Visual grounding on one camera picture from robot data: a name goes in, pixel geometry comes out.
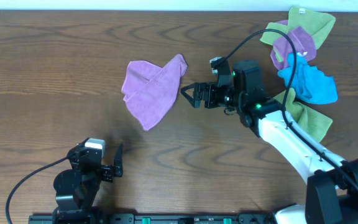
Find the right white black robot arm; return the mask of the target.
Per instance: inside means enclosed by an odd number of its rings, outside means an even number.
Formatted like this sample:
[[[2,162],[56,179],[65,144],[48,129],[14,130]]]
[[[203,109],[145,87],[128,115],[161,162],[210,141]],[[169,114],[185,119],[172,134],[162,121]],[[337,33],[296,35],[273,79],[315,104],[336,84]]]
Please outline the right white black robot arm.
[[[358,159],[346,161],[331,152],[283,111],[265,92],[259,64],[243,60],[229,66],[221,58],[210,61],[216,82],[192,83],[181,94],[194,108],[223,107],[271,144],[306,182],[306,202],[271,214],[267,223],[358,223]]]

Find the large purple microfiber cloth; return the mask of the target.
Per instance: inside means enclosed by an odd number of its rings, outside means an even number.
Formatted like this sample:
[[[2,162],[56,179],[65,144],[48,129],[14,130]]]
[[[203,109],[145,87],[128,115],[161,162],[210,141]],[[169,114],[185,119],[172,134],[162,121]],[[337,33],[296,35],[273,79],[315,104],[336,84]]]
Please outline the large purple microfiber cloth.
[[[127,109],[143,130],[152,129],[171,109],[187,68],[182,54],[163,67],[146,60],[129,62],[121,92]]]

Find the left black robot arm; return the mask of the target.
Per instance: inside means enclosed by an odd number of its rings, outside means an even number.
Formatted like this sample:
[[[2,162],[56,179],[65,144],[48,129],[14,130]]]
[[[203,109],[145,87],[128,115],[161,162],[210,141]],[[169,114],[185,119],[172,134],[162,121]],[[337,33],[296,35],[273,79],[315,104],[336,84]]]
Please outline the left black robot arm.
[[[57,224],[109,223],[109,216],[93,206],[101,182],[112,182],[122,177],[122,150],[120,144],[112,165],[103,165],[105,141],[87,138],[70,149],[67,159],[71,169],[59,173],[53,187],[58,207],[53,212],[52,222]]]

